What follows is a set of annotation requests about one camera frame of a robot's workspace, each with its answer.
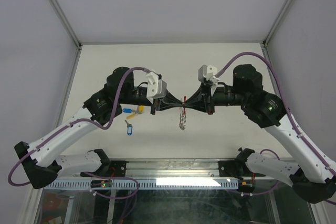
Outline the right aluminium frame post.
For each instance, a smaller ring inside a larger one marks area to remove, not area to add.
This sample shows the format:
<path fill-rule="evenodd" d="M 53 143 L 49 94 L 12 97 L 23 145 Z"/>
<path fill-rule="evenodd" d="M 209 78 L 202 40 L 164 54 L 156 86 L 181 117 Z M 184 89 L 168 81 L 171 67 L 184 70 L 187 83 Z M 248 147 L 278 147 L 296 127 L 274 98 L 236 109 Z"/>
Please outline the right aluminium frame post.
<path fill-rule="evenodd" d="M 275 35 L 276 31 L 278 30 L 281 22 L 285 18 L 286 14 L 289 12 L 291 5 L 294 0 L 285 0 L 282 7 L 280 8 L 279 13 L 277 14 L 269 32 L 267 33 L 265 39 L 262 41 L 262 45 L 267 47 L 270 41 L 272 40 L 273 36 Z"/>

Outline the yellow tag key upper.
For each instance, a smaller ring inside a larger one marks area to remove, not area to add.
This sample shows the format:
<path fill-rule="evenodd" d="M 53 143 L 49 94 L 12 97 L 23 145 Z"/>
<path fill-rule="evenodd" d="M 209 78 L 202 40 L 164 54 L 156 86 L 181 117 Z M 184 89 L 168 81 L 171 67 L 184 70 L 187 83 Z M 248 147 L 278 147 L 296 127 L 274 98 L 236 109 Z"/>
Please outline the yellow tag key upper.
<path fill-rule="evenodd" d="M 134 114 L 142 114 L 144 113 L 144 106 L 138 105 L 136 109 L 132 110 Z"/>

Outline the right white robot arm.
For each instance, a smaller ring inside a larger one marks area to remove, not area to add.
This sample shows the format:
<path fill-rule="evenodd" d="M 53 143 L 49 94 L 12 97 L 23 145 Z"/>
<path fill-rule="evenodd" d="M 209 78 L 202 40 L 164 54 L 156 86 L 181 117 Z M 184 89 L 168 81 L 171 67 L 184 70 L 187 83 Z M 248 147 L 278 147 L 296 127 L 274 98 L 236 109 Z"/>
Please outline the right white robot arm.
<path fill-rule="evenodd" d="M 272 135 L 295 160 L 280 161 L 240 148 L 234 163 L 225 167 L 226 173 L 238 179 L 249 173 L 272 177 L 312 204 L 331 198 L 335 194 L 335 174 L 331 171 L 335 162 L 320 149 L 312 150 L 312 140 L 295 131 L 298 123 L 288 115 L 282 99 L 263 90 L 262 74 L 251 64 L 239 65 L 233 70 L 232 86 L 223 85 L 212 92 L 212 83 L 202 76 L 206 68 L 199 69 L 201 85 L 183 106 L 209 115 L 217 106 L 239 106 L 249 120 Z"/>

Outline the left aluminium frame post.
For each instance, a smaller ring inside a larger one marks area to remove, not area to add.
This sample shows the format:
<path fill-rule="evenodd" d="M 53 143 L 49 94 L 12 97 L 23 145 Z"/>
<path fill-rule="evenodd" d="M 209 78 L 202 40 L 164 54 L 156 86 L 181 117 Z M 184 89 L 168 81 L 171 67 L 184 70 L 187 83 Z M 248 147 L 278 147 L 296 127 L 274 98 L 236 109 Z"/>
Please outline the left aluminium frame post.
<path fill-rule="evenodd" d="M 77 49 L 80 49 L 82 47 L 82 43 L 78 39 L 78 36 L 76 35 L 74 29 L 72 28 L 68 18 L 66 17 L 66 14 L 64 13 L 63 9 L 61 8 L 58 0 L 48 0 L 50 5 L 52 6 L 56 16 L 60 20 L 61 24 L 63 25 L 65 31 L 69 35 L 71 41 L 74 43 Z"/>

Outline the blue tag key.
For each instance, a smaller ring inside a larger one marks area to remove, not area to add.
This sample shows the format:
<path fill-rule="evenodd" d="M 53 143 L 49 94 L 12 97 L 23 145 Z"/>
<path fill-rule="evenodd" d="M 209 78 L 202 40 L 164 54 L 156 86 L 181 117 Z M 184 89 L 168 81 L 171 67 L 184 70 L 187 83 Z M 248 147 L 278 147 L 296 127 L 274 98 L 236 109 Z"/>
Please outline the blue tag key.
<path fill-rule="evenodd" d="M 132 113 L 133 110 L 132 109 L 128 109 L 128 108 L 124 108 L 122 109 L 123 113 Z"/>
<path fill-rule="evenodd" d="M 127 120 L 124 120 L 125 123 L 127 124 L 127 135 L 131 136 L 133 132 L 133 126 L 131 123 L 129 123 Z"/>

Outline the red handled metal keyring holder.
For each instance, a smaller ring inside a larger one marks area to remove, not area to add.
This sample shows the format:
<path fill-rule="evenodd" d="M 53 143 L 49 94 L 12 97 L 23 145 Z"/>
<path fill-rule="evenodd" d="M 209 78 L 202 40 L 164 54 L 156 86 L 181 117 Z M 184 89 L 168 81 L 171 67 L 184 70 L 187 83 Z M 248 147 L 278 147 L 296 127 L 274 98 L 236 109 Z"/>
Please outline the red handled metal keyring holder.
<path fill-rule="evenodd" d="M 184 131 L 186 129 L 186 108 L 180 107 L 179 128 Z"/>

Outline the blue tag key upper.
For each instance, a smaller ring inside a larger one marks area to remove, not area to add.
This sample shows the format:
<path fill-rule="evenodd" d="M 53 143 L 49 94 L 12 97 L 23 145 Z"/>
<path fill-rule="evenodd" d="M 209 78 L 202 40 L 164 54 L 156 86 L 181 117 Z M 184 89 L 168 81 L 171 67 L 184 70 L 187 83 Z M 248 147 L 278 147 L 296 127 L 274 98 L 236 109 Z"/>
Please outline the blue tag key upper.
<path fill-rule="evenodd" d="M 123 113 L 132 113 L 133 110 L 132 109 L 128 109 L 128 108 L 124 108 L 122 109 Z"/>

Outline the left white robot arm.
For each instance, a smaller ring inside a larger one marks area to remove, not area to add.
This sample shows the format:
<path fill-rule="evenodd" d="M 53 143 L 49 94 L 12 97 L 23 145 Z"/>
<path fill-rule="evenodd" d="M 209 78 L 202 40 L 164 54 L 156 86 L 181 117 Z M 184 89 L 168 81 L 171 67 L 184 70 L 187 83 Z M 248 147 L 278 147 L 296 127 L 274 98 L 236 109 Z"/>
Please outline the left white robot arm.
<path fill-rule="evenodd" d="M 118 67 L 107 77 L 103 88 L 94 93 L 65 123 L 46 136 L 32 142 L 19 142 L 14 149 L 19 165 L 34 189 L 48 186 L 57 178 L 77 173 L 108 174 L 110 159 L 102 149 L 85 154 L 64 156 L 62 153 L 79 139 L 96 129 L 107 130 L 115 117 L 122 114 L 122 105 L 149 106 L 151 112 L 182 106 L 171 95 L 161 75 L 147 68 L 146 87 L 135 87 L 136 68 Z"/>

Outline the aluminium front rail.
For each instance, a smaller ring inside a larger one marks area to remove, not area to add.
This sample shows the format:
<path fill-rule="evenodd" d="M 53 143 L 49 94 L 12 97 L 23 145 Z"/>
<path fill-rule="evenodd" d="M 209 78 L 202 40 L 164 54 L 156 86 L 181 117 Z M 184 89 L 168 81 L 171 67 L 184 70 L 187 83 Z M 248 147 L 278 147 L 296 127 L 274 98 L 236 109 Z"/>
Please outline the aluminium front rail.
<path fill-rule="evenodd" d="M 111 159 L 93 174 L 104 177 L 232 177 L 250 179 L 262 174 L 240 168 L 232 159 Z"/>

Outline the aluminium frame post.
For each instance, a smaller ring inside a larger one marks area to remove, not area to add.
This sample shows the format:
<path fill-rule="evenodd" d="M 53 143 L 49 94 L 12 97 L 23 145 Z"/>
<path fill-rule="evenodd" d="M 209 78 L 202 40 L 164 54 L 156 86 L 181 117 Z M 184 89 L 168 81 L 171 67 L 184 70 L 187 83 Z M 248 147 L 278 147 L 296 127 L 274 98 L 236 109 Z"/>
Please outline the aluminium frame post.
<path fill-rule="evenodd" d="M 74 29 L 72 28 L 68 18 L 66 17 L 66 14 L 64 13 L 63 9 L 61 8 L 58 0 L 48 0 L 50 5 L 52 6 L 56 16 L 60 20 L 61 24 L 63 25 L 65 31 L 69 35 L 71 41 L 74 43 L 77 49 L 80 49 L 82 47 L 82 43 L 78 39 L 78 36 L 76 35 Z"/>
<path fill-rule="evenodd" d="M 277 14 L 269 32 L 267 33 L 265 39 L 262 41 L 262 45 L 267 47 L 270 41 L 272 40 L 273 36 L 275 35 L 276 31 L 278 30 L 281 22 L 285 18 L 286 14 L 289 12 L 291 5 L 294 0 L 285 0 L 282 7 L 280 8 L 279 13 Z"/>

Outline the blue tag key lower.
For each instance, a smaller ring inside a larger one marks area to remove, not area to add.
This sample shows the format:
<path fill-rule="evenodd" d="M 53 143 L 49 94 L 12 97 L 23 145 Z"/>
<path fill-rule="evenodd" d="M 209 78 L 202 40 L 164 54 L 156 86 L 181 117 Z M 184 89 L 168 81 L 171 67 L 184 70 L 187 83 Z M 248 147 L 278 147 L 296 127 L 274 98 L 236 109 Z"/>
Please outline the blue tag key lower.
<path fill-rule="evenodd" d="M 127 124 L 127 135 L 131 136 L 133 132 L 133 126 L 131 123 L 129 123 L 127 120 L 124 120 L 125 123 Z"/>

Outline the yellow tag key flat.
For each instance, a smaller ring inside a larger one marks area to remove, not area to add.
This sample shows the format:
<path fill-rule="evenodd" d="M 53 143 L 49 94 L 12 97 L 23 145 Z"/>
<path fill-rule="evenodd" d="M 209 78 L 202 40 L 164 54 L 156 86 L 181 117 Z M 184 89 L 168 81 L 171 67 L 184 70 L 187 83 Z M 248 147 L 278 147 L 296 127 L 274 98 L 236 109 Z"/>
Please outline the yellow tag key flat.
<path fill-rule="evenodd" d="M 134 113 L 134 114 L 131 114 L 131 115 L 127 116 L 126 119 L 130 120 L 130 119 L 132 119 L 132 118 L 134 118 L 136 116 L 138 116 L 138 115 Z"/>

